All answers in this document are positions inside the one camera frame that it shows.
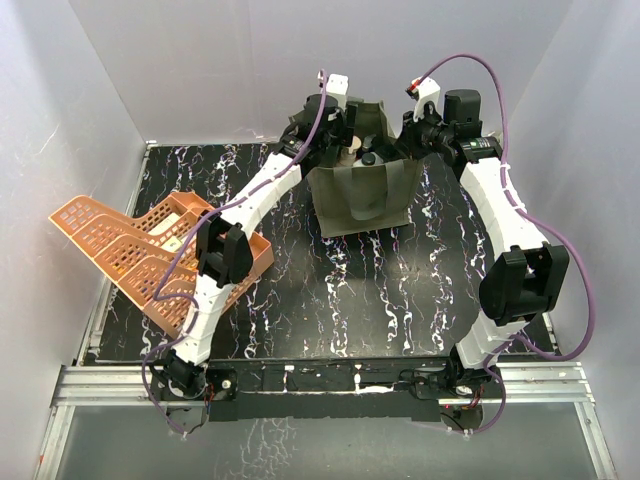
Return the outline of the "orange bottle blue pump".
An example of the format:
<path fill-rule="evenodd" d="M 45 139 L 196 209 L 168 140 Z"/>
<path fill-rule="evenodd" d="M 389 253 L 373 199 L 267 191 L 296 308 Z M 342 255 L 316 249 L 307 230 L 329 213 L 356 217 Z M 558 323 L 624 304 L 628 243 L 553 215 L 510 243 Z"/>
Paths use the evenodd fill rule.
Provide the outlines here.
<path fill-rule="evenodd" d="M 366 137 L 364 138 L 364 140 L 362 141 L 362 145 L 361 145 L 362 150 L 363 150 L 364 152 L 369 152 L 369 151 L 371 151 L 371 150 L 372 150 L 372 148 L 373 148 L 373 146 L 374 146 L 374 142 L 375 142 L 375 140 L 376 140 L 376 136 L 375 136 L 375 135 L 369 135 L 369 136 L 366 136 Z"/>

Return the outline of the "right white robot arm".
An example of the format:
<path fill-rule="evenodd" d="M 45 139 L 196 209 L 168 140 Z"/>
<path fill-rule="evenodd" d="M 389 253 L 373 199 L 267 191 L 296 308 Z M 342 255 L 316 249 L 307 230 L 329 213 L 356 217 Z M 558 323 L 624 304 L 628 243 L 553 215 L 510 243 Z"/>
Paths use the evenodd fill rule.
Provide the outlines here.
<path fill-rule="evenodd" d="M 407 89 L 414 109 L 403 116 L 398 139 L 412 156 L 437 154 L 473 200 L 494 251 L 479 285 L 479 313 L 438 373 L 416 374 L 433 389 L 466 397 L 495 373 L 497 349 L 530 322 L 551 311 L 569 265 L 569 253 L 552 245 L 520 216 L 500 181 L 502 148 L 482 133 L 481 96 L 472 89 L 441 91 L 432 79 Z"/>

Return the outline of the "white rectangular lotion bottle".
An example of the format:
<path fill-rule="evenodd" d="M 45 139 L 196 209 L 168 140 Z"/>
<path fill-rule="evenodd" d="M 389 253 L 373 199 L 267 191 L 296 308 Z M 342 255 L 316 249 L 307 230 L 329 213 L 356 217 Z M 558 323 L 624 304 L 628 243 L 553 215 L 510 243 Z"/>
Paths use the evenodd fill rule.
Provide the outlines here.
<path fill-rule="evenodd" d="M 353 163 L 353 167 L 371 167 L 383 165 L 384 160 L 375 152 L 366 152 Z"/>

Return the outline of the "olive green canvas bag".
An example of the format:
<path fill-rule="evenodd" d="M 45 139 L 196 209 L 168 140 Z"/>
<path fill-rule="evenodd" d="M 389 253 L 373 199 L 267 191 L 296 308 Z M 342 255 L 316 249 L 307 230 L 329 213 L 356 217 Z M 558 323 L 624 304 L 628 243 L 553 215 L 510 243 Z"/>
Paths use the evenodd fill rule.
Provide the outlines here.
<path fill-rule="evenodd" d="M 324 237 L 338 237 L 409 223 L 424 159 L 406 158 L 397 150 L 383 104 L 349 100 L 358 104 L 354 136 L 361 142 L 375 135 L 371 151 L 384 164 L 371 167 L 337 165 L 342 140 L 301 159 L 301 175 L 308 180 L 316 217 Z M 290 118 L 276 151 L 292 156 L 304 143 L 299 137 L 298 112 Z"/>

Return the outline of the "beige brown lotion bottle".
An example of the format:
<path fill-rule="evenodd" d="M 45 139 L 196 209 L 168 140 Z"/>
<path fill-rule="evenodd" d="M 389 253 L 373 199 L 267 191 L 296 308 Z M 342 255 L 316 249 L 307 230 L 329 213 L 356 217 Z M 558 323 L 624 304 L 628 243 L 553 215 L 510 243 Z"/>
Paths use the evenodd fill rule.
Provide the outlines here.
<path fill-rule="evenodd" d="M 341 167 L 351 167 L 357 157 L 357 152 L 361 148 L 362 142 L 358 136 L 353 136 L 351 144 L 343 146 L 338 156 L 337 165 Z"/>

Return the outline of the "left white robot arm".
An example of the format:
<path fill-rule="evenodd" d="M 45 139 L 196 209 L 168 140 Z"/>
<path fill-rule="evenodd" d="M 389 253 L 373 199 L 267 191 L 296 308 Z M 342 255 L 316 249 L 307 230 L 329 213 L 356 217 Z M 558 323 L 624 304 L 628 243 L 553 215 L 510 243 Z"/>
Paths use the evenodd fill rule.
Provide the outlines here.
<path fill-rule="evenodd" d="M 254 177 L 229 202 L 199 216 L 184 241 L 196 247 L 194 291 L 171 293 L 166 288 L 186 254 L 180 248 L 152 296 L 161 303 L 186 302 L 185 323 L 175 340 L 147 354 L 143 376 L 152 376 L 186 399 L 207 391 L 202 364 L 210 356 L 210 337 L 224 305 L 254 265 L 250 237 L 280 199 L 319 167 L 328 151 L 350 145 L 356 112 L 346 93 L 325 90 L 309 96 Z"/>

